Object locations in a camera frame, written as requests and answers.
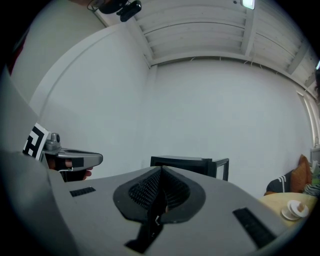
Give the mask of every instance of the black mesh vent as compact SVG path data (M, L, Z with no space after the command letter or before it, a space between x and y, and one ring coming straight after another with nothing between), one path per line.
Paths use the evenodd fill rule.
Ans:
M161 188L165 193L169 210L178 207L190 196L190 189L187 184L165 170L162 171L161 175Z
M70 194L72 197L77 197L77 196L82 196L84 194L91 193L93 191L96 191L92 186L88 186L85 188L77 189L77 190L72 190L70 191Z
M129 190L129 196L134 202L148 210L160 190L165 194L169 210L181 205L190 195L190 189L184 182L165 170L159 170L134 185Z
M142 180L129 190L130 198L138 205L148 210L156 199L159 191L161 170Z
M120 185L113 194L113 202L123 217L141 223L136 239L125 244L141 254L165 224L187 222L205 200L206 193L198 183L167 166L151 168Z

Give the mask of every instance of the cable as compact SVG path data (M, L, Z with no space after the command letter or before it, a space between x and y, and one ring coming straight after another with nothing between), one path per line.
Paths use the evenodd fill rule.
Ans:
M145 33L144 35L146 36L147 34L157 31L157 30L162 30L164 28L169 28L169 27L173 27L173 26L179 26L179 25L184 25L184 24L194 24L194 23L211 23L211 24L222 24L222 25L228 25L228 26L232 26L232 27L236 27L239 29L244 29L244 27L242 26L236 26L236 25L230 25L230 24L226 24L226 23L220 23L220 22L208 22L208 21L196 21L196 22L184 22L184 23L177 23L177 24L172 24L172 25L168 25L168 26L163 26L160 28L156 28L154 30L149 31L148 33Z
M252 44L252 47L253 47L253 57L252 57L252 60L251 60L251 67L252 67L252 63L254 62L254 59L256 57L255 43Z
M95 13L101 6L99 6L97 9L94 9L94 7L91 6L92 9L90 9L90 8L89 8L89 5L90 5L93 1L96 1L96 0L91 0L91 1L88 3L88 5L86 6L86 8L87 8L89 11Z

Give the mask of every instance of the white wall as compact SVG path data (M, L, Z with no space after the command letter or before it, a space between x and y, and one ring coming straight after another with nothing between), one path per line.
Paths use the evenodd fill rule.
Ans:
M59 133L63 147L103 155L91 178L135 171L141 166L137 127L148 72L126 26L108 27L75 45L52 66L32 106L37 113L36 103L47 97L42 92L51 91L39 123ZM45 90L49 82L53 87Z
M229 181L258 198L300 154L310 156L295 87L271 71L218 60L167 64L148 97L143 167L151 156L229 158Z
M85 7L67 0L53 0L34 19L12 79L27 102L51 66L71 47L104 29Z

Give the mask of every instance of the gray panel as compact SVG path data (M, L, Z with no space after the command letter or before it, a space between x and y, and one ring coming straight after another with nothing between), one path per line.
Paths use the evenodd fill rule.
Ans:
M4 68L0 81L0 149L22 152L37 119Z
M19 153L0 159L9 199L17 215L55 254L137 254L124 246L135 239L140 223L126 220L113 202L116 188L154 167L122 175L64 183L60 173ZM165 224L146 255L243 255L257 250L233 211L247 207L276 236L287 227L280 217L230 182L171 167L197 182L206 193L200 211L189 221ZM96 189L72 197L70 191Z
M136 238L140 224L127 221L121 215L113 203L113 193L119 185L151 169L152 167L107 178L69 182L66 185L70 191L90 186L96 189L95 192L74 197L73 200L80 211L88 216L88 222L98 225L104 230L106 237L112 234L112 238L122 246ZM269 208L237 186L191 171L173 167L171 169L199 183L206 192L206 201L189 221L166 224L145 252L146 255L240 255L254 252L256 245L232 213L243 207L250 209L276 236L287 229Z

